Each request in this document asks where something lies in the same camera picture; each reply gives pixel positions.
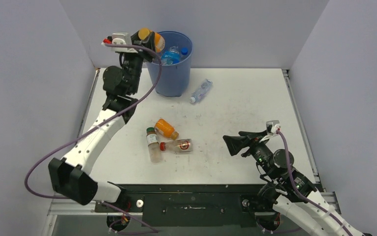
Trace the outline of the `plain orange juice bottle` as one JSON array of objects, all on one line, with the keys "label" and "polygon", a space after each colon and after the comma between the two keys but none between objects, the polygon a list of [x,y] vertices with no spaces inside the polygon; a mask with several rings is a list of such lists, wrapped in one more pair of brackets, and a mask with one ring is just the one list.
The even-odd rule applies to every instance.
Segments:
[{"label": "plain orange juice bottle", "polygon": [[172,140],[176,140],[179,137],[179,133],[175,130],[175,128],[162,118],[160,118],[156,122],[156,124],[154,125],[154,129],[162,136],[170,138]]}]

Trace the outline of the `crushed blue-label water bottle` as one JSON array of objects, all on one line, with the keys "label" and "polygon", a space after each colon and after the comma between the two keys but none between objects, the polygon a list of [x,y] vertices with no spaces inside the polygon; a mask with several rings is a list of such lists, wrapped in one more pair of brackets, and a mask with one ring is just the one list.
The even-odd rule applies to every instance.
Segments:
[{"label": "crushed blue-label water bottle", "polygon": [[162,65],[177,64],[181,60],[181,55],[178,46],[172,46],[164,51],[161,55]]}]

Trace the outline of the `small clear water bottle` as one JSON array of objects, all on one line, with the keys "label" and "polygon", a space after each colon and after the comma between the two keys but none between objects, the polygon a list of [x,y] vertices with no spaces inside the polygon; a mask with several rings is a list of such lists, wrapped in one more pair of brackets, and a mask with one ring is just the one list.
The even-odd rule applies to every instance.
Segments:
[{"label": "small clear water bottle", "polygon": [[208,94],[210,89],[213,86],[213,82],[211,80],[205,79],[200,86],[191,94],[189,98],[190,104],[196,104],[201,102],[204,97]]}]

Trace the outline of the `cloudy bottle green cap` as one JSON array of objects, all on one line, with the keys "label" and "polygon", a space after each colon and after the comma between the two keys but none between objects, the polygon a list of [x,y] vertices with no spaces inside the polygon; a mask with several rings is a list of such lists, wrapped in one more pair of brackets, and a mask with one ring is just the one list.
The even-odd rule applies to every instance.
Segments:
[{"label": "cloudy bottle green cap", "polygon": [[146,129],[146,132],[150,160],[152,163],[160,163],[162,161],[162,156],[160,150],[159,137],[156,134],[155,129],[153,127],[148,127]]}]

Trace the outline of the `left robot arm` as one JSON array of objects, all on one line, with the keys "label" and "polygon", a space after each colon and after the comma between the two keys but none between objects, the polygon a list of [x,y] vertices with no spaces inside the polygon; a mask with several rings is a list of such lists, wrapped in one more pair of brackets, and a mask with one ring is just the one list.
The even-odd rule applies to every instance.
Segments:
[{"label": "left robot arm", "polygon": [[106,100],[89,130],[62,158],[53,158],[49,174],[53,190],[81,205],[91,201],[105,201],[115,212],[126,207],[121,188],[112,183],[97,182],[90,176],[93,166],[113,136],[133,116],[139,99],[138,92],[142,66],[159,60],[165,40],[154,31],[142,28],[133,35],[126,32],[107,36],[102,45],[119,55],[119,66],[107,67],[102,75]]}]

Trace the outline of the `clear bottle red round logo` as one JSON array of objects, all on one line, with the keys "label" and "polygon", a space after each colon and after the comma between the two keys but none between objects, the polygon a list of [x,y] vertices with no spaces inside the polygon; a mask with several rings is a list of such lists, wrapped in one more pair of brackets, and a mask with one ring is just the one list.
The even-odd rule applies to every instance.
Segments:
[{"label": "clear bottle red round logo", "polygon": [[167,143],[161,142],[159,147],[161,151],[172,151],[176,153],[190,152],[193,150],[191,139],[180,139]]}]

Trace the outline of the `orange pineapple-label juice bottle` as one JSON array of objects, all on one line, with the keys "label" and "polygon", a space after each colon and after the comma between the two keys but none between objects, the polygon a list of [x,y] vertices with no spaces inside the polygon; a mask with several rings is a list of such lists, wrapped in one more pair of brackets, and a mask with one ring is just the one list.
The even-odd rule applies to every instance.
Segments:
[{"label": "orange pineapple-label juice bottle", "polygon": [[[142,31],[151,32],[152,30],[150,30],[149,28],[141,28],[137,33],[137,36],[139,37],[139,39],[141,39],[141,32]],[[164,50],[165,39],[157,32],[156,32],[156,36],[157,36],[157,53],[160,53]]]}]

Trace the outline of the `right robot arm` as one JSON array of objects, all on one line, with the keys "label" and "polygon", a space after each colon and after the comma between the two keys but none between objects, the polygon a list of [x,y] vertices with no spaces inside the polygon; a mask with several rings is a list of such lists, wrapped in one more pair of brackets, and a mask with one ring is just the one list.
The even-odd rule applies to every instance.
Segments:
[{"label": "right robot arm", "polygon": [[235,156],[245,149],[241,156],[253,157],[257,168],[264,171],[260,178],[266,184],[258,192],[256,201],[247,201],[245,207],[248,210],[284,215],[312,236],[364,235],[293,166],[294,157],[279,129],[257,133],[240,131],[238,136],[224,135],[223,140],[230,155]]}]

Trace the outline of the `Pepsi bottle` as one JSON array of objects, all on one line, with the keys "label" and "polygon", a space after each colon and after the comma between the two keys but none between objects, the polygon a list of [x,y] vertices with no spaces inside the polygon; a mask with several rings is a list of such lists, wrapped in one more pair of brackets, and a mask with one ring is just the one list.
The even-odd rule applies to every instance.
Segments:
[{"label": "Pepsi bottle", "polygon": [[181,50],[180,50],[180,61],[183,61],[186,59],[186,57],[188,56],[188,48],[186,47],[182,47]]}]

